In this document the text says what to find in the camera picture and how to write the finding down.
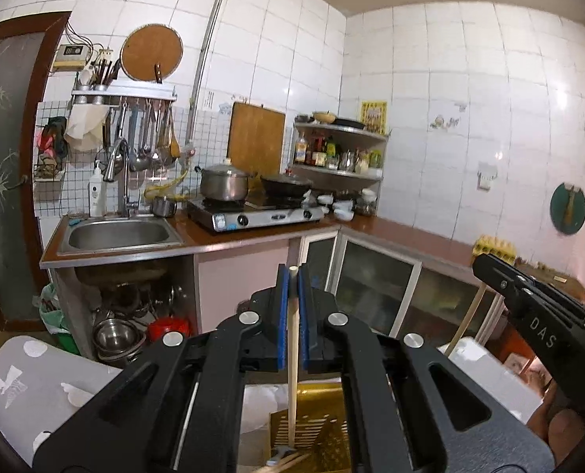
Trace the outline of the person right hand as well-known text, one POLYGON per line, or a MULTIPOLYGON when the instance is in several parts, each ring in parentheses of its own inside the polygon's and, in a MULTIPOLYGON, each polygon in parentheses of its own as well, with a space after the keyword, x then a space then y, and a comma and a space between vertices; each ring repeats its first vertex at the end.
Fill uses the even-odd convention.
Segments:
POLYGON ((585 422, 576 409, 552 380, 542 402, 528 419, 527 427, 548 444, 557 466, 585 436, 585 422))

